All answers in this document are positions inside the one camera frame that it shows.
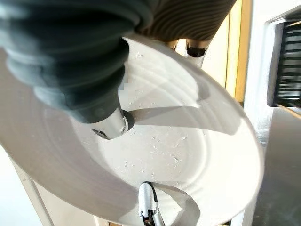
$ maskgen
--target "white residue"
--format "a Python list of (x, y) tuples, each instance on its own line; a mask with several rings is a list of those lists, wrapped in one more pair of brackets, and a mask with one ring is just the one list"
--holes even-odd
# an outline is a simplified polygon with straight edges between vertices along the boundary
[(141, 54), (141, 53), (136, 53), (136, 58), (141, 58), (141, 57), (143, 57), (143, 55)]
[(176, 163), (182, 161), (182, 160), (178, 159), (174, 154), (170, 154), (170, 156), (173, 157), (173, 159)]

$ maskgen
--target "white surface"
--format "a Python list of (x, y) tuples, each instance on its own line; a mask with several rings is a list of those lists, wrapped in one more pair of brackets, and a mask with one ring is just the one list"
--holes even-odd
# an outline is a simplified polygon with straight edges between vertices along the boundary
[(1, 146), (0, 225), (42, 226), (12, 162)]
[(167, 225), (229, 220), (262, 178), (248, 119), (223, 88), (181, 56), (151, 42), (152, 48), (130, 44), (120, 100), (135, 117), (131, 131), (111, 141), (96, 137), (5, 74), (3, 146), (46, 189), (113, 222), (141, 225), (137, 191), (146, 180), (157, 183)]

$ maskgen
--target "stainless steel surface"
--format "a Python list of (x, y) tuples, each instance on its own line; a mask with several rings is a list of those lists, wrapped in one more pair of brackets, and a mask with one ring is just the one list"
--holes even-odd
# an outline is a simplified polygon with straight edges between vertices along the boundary
[(165, 226), (157, 195), (151, 182), (143, 182), (139, 188), (139, 216), (146, 226)]
[(88, 125), (96, 134), (108, 140), (120, 137), (128, 130), (127, 119), (118, 108), (105, 120)]
[(301, 222), (301, 124), (266, 103), (275, 27), (284, 20), (285, 12), (300, 7), (300, 3), (300, 0), (253, 1), (244, 108), (264, 147), (266, 169), (257, 201), (251, 202), (243, 219), (232, 226), (294, 226)]

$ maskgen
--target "silver metal part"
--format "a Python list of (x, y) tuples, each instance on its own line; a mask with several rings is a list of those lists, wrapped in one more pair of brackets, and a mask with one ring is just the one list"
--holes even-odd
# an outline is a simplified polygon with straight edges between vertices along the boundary
[(144, 182), (140, 185), (138, 200), (139, 216), (145, 226), (165, 226), (155, 189), (150, 182)]
[(89, 126), (96, 134), (107, 140), (120, 137), (128, 131), (127, 119), (118, 108), (105, 120), (89, 124)]

